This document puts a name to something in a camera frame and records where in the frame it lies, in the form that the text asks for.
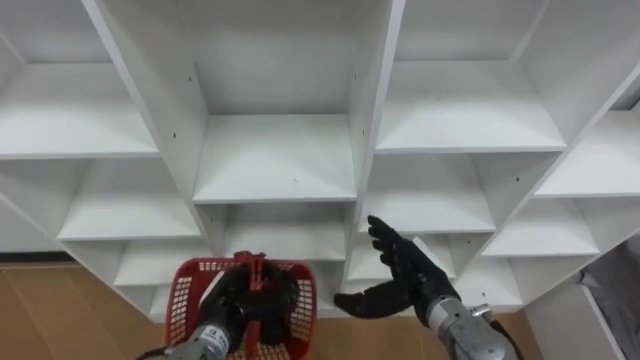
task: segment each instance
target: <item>robotic hand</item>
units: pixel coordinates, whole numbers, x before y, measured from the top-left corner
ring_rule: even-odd
[[[410,240],[375,216],[369,216],[373,247],[393,280],[358,294],[336,294],[347,314],[377,319],[413,306],[420,322],[437,332],[455,360],[523,360],[517,346],[487,305],[468,310],[442,269]]]

